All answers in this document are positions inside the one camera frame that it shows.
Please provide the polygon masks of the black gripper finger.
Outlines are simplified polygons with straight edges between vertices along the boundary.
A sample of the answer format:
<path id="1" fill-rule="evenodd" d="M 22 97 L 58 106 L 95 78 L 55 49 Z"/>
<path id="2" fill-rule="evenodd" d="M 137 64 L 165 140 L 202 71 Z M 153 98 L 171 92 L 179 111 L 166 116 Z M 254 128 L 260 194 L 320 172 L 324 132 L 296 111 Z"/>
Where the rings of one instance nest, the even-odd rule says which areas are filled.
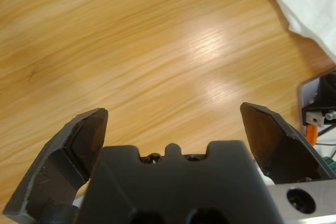
<path id="1" fill-rule="evenodd" d="M 240 112 L 251 153 L 275 184 L 335 179 L 335 172 L 279 113 L 244 102 Z"/>
<path id="2" fill-rule="evenodd" d="M 90 179 L 106 134 L 108 111 L 75 116 L 41 149 L 5 206 L 17 223 L 73 223 L 77 191 Z"/>

